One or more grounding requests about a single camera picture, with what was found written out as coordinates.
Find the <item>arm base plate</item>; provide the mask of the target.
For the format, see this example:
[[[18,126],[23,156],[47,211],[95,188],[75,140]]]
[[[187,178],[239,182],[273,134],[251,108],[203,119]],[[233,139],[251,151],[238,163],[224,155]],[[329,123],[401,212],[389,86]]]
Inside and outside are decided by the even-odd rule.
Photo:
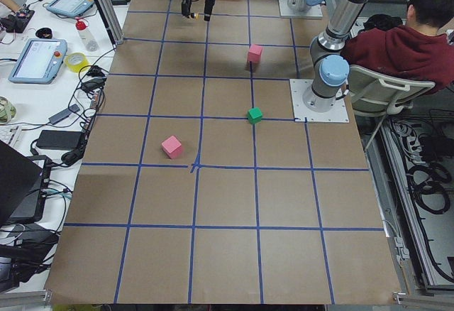
[[[313,0],[278,0],[282,18],[322,19],[321,5],[309,5]]]
[[[293,115],[296,122],[348,123],[349,117],[342,92],[331,98],[318,97],[312,89],[313,80],[290,79]]]

